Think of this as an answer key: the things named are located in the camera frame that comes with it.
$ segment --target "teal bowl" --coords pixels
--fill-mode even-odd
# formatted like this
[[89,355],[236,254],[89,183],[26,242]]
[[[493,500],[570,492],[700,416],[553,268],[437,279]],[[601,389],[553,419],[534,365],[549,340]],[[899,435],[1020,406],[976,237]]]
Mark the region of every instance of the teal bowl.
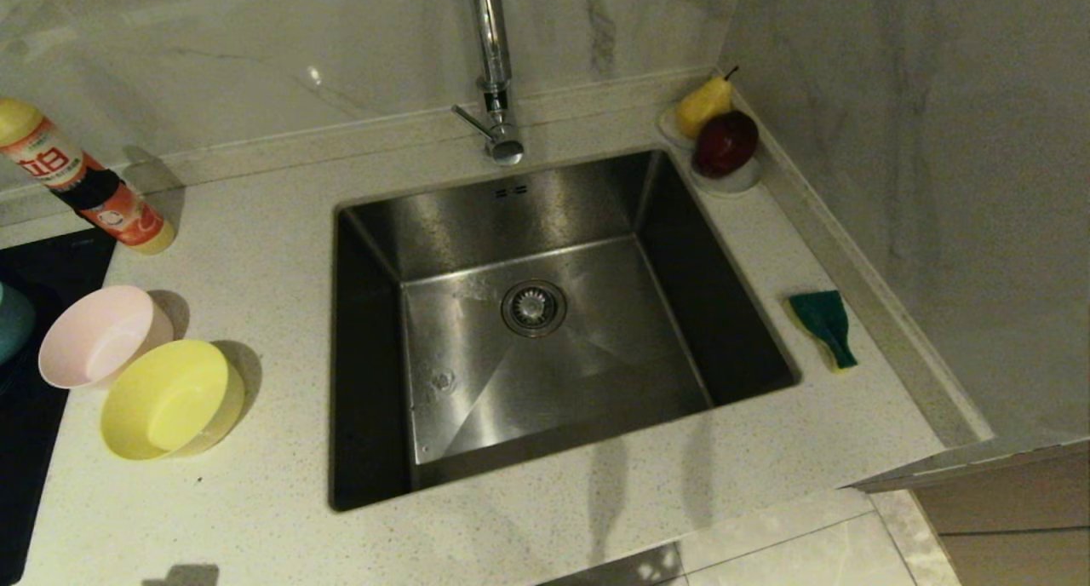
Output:
[[19,352],[34,331],[34,307],[15,288],[0,282],[0,365]]

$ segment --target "sink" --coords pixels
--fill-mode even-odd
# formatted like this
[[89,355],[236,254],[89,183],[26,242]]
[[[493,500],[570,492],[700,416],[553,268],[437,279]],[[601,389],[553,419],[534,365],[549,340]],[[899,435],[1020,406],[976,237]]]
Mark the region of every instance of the sink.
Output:
[[339,511],[796,383],[662,150],[337,212]]

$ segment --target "label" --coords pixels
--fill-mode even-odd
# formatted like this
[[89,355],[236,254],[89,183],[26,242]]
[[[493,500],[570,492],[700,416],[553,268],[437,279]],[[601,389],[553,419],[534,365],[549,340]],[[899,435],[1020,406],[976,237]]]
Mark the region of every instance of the label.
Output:
[[31,135],[0,147],[0,152],[23,167],[31,178],[55,190],[75,185],[87,172],[87,167],[102,168],[90,155],[61,136],[49,118],[44,118]]
[[155,207],[120,183],[108,202],[78,211],[125,245],[146,244],[162,230],[162,217]]

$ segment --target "floor tile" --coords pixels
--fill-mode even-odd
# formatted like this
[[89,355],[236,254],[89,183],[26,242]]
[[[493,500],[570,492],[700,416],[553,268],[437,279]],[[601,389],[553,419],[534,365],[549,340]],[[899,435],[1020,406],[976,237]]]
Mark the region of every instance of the floor tile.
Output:
[[677,541],[678,551],[692,573],[872,511],[858,490],[819,492],[698,530]]
[[907,490],[871,495],[905,565],[920,586],[960,586],[931,523]]
[[[652,586],[678,577],[682,573],[674,544],[666,544],[645,552],[606,563],[586,571],[554,579],[542,586]],[[669,586],[686,586],[681,582],[666,582]]]
[[690,586],[913,586],[876,513],[688,575]]

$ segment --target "bowl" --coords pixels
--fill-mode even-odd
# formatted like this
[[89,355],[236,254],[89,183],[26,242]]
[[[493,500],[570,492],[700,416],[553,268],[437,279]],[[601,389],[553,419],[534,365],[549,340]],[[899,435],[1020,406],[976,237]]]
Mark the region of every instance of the bowl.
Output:
[[102,406],[102,439],[130,461],[197,454],[231,430],[244,395],[242,377],[217,346],[169,342],[114,381]]
[[0,282],[0,365],[31,338],[34,318],[34,307],[22,292]]
[[77,300],[50,327],[38,369],[59,389],[106,389],[148,350],[174,338],[174,326],[147,292],[109,286]]

